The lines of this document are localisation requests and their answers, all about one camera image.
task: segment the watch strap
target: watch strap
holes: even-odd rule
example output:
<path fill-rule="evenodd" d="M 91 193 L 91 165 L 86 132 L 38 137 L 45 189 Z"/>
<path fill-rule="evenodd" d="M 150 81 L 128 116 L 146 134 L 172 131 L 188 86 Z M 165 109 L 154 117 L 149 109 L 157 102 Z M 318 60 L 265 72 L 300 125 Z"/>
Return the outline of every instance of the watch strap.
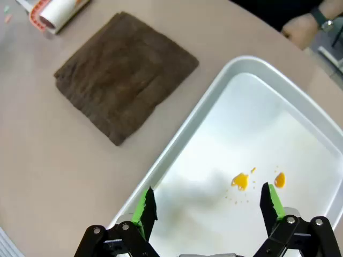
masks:
<path fill-rule="evenodd" d="M 313 8 L 311 10 L 312 16 L 315 18 L 319 26 L 322 26 L 322 24 L 327 22 L 327 18 L 322 14 L 322 12 L 319 10 L 319 8 Z"/>

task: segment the person's arm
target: person's arm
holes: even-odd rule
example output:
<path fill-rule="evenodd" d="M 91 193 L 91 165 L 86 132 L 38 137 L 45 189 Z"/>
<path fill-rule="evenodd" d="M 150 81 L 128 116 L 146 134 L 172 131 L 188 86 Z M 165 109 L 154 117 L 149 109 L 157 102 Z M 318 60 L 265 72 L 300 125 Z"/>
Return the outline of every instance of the person's arm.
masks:
<path fill-rule="evenodd" d="M 329 20 L 343 13 L 343 0 L 324 0 L 319 10 Z M 317 34 L 319 25 L 310 14 L 304 14 L 290 20 L 282 28 L 282 34 L 300 49 L 308 47 Z"/>

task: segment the black shirt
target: black shirt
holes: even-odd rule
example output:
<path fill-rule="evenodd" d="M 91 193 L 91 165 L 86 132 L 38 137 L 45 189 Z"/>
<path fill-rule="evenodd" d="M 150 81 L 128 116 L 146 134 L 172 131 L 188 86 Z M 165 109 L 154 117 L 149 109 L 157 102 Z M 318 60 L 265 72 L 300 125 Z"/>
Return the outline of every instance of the black shirt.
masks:
<path fill-rule="evenodd" d="M 291 19 L 308 13 L 322 0 L 232 0 L 278 31 Z"/>

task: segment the bolt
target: bolt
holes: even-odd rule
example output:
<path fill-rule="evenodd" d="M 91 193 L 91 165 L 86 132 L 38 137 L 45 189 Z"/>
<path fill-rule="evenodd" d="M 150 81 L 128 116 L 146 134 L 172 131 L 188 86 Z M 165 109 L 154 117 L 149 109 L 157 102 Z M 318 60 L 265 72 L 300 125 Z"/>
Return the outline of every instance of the bolt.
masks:
<path fill-rule="evenodd" d="M 129 229 L 129 225 L 124 224 L 124 225 L 123 225 L 123 230 L 128 230 L 128 229 Z"/>
<path fill-rule="evenodd" d="M 294 219 L 293 217 L 288 217 L 288 218 L 287 218 L 287 222 L 288 222 L 289 224 L 293 224 L 293 223 L 295 222 L 295 219 Z"/>
<path fill-rule="evenodd" d="M 321 225 L 323 225 L 323 221 L 320 218 L 318 218 L 318 219 L 316 219 L 316 224 L 318 226 L 321 226 Z"/>
<path fill-rule="evenodd" d="M 100 230 L 99 228 L 95 228 L 95 229 L 93 230 L 94 234 L 99 234 L 100 231 L 101 231 L 101 230 Z"/>

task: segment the brown napkin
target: brown napkin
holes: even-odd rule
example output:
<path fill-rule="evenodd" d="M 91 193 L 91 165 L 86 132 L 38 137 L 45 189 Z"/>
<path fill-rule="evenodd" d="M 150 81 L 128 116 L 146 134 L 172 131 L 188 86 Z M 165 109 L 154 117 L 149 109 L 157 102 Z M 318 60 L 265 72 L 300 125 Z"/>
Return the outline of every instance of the brown napkin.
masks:
<path fill-rule="evenodd" d="M 198 64 L 175 42 L 122 12 L 55 73 L 56 86 L 120 145 Z"/>

